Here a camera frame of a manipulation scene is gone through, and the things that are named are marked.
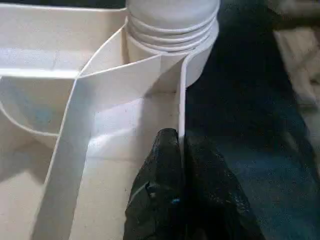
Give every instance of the dark floor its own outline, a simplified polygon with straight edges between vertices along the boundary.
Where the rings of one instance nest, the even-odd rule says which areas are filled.
[[[121,0],[13,0],[123,7]],[[201,78],[187,90],[186,128],[212,138],[236,174],[269,240],[320,239],[319,197],[283,139],[304,123],[268,12],[258,1],[222,1],[220,34]]]

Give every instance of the white plastic tray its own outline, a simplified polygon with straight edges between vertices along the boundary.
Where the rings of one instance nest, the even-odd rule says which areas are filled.
[[[122,239],[157,132],[183,140],[187,82],[218,29],[188,54],[165,54],[126,34],[125,18],[125,9],[0,4],[3,239]]]

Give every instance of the curved plastic edge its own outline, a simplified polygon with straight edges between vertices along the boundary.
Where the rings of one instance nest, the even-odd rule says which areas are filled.
[[[202,74],[211,49],[217,39],[218,32],[219,25],[218,30],[214,32],[207,41],[193,50],[183,60],[181,66],[178,136],[182,158],[184,156],[184,139],[186,133],[186,89],[195,83]]]
[[[41,6],[41,5],[32,5],[32,4],[12,4],[12,3],[0,3],[0,8],[17,8],[17,9],[38,9],[38,10],[55,10],[55,11],[72,11],[72,12],[122,12],[127,11],[127,8],[118,8],[118,9],[103,9],[103,8],[94,8],[94,7],[69,7],[69,6]]]
[[[52,133],[52,132],[43,132],[43,131],[37,131],[37,130],[34,130],[32,128],[29,128],[29,127],[26,127],[20,123],[18,123],[13,117],[11,117],[6,109],[4,108],[2,102],[0,101],[0,111],[2,112],[2,114],[15,126],[17,126],[18,128],[30,133],[30,134],[33,134],[33,135],[38,135],[38,136],[43,136],[43,137],[58,137],[58,134],[57,133]]]
[[[77,75],[77,78],[79,77],[85,77],[90,74],[93,74],[94,72],[91,73],[86,73],[88,69],[91,67],[92,64],[95,64],[95,60],[99,56],[99,54],[102,52],[102,50],[124,29],[125,25],[123,25],[119,30],[117,30],[114,34],[112,34],[111,37],[109,37],[99,48],[95,53],[92,55],[92,57],[89,59],[89,61],[84,65],[82,70],[79,72]]]
[[[157,32],[157,33],[163,33],[163,34],[183,34],[183,33],[189,33],[192,32],[194,30],[197,30],[207,24],[209,24],[213,19],[215,19],[217,17],[218,11],[220,8],[220,1],[217,2],[216,8],[214,10],[214,12],[212,13],[212,15],[210,17],[208,17],[206,20],[204,20],[201,23],[198,23],[196,25],[187,27],[187,28],[181,28],[181,29],[165,29],[165,28],[159,28],[159,27],[154,27],[151,25],[148,25],[144,22],[142,22],[141,20],[137,19],[136,17],[132,16],[131,13],[129,12],[128,14],[128,18],[130,19],[130,21],[132,22],[133,25],[135,25],[138,29],[140,30],[147,30],[147,31],[151,31],[151,32]]]

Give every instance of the plastic partition wall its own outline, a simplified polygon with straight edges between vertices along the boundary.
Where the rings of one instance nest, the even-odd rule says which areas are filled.
[[[157,132],[185,133],[185,90],[218,34],[151,50],[126,9],[0,4],[0,236],[114,240]]]

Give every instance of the white plastic surface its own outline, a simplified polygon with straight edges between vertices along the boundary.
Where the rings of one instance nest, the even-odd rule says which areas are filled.
[[[186,29],[210,22],[218,0],[127,0],[129,14],[159,29]]]
[[[183,143],[186,86],[200,76],[218,32],[190,53],[172,54],[128,34],[125,10],[0,4],[0,12],[18,14],[0,29],[17,29],[9,35],[20,38],[8,52],[11,64],[0,59],[0,236],[122,239],[131,185],[157,132],[174,128]],[[32,34],[24,42],[19,24],[31,19],[25,26],[30,33],[49,41],[40,21],[48,20],[49,35],[63,39],[63,47],[55,41],[37,44]],[[72,37],[84,34],[79,42]],[[11,45],[5,39],[0,38],[0,52]],[[71,61],[47,67],[50,59],[39,55],[42,60],[33,62],[30,53],[42,52],[46,44],[59,54],[66,50]],[[88,55],[79,61],[67,45]],[[20,53],[27,60],[16,64]]]
[[[217,28],[220,0],[128,0],[128,31],[157,51],[192,51]]]

